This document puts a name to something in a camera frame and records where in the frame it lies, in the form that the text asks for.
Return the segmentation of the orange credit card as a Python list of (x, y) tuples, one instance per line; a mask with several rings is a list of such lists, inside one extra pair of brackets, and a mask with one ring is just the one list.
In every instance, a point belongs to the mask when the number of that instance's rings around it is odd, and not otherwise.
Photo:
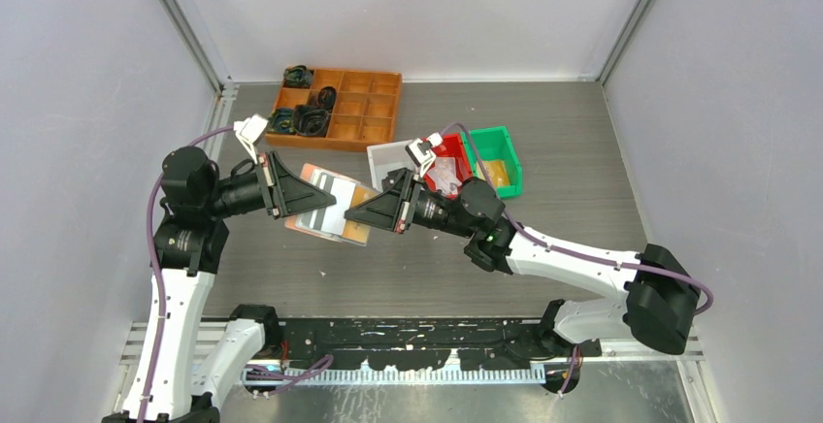
[(352, 195), (346, 198), (341, 234), (344, 242), (363, 246), (368, 243), (372, 225), (364, 205), (377, 195), (378, 193), (373, 188), (356, 185)]

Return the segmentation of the pink leather card holder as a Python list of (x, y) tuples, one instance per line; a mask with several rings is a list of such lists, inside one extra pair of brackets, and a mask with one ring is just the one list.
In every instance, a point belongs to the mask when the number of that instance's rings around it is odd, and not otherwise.
[(304, 165), (300, 178), (330, 193), (336, 203), (289, 216), (284, 227), (337, 243), (366, 246), (371, 228), (346, 219), (345, 212), (375, 197), (378, 194), (375, 189), (359, 180), (309, 163)]

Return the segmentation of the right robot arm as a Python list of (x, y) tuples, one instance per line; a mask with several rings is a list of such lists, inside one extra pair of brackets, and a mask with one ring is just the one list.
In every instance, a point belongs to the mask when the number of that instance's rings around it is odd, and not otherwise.
[(430, 190), (409, 169), (391, 172), (385, 183), (379, 195), (346, 210), (346, 219), (397, 234), (413, 225), (441, 231), (467, 240), (465, 254), (486, 272), (544, 277), (596, 294), (548, 304), (537, 328), (548, 354), (625, 337), (669, 355), (685, 351), (701, 289), (668, 249), (614, 251), (542, 234), (512, 220), (479, 178), (464, 180), (453, 197)]

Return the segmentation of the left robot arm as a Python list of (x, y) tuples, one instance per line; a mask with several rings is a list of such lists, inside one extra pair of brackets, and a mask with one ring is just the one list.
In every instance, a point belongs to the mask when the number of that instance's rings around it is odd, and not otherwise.
[(241, 304), (200, 364), (195, 347), (229, 230), (226, 219), (265, 211), (279, 219), (335, 205), (335, 197), (289, 171), (273, 152), (239, 164), (227, 178), (204, 150), (166, 156), (157, 185), (160, 224), (148, 227), (150, 321), (133, 384), (108, 422), (216, 422), (254, 355), (283, 343), (275, 308)]

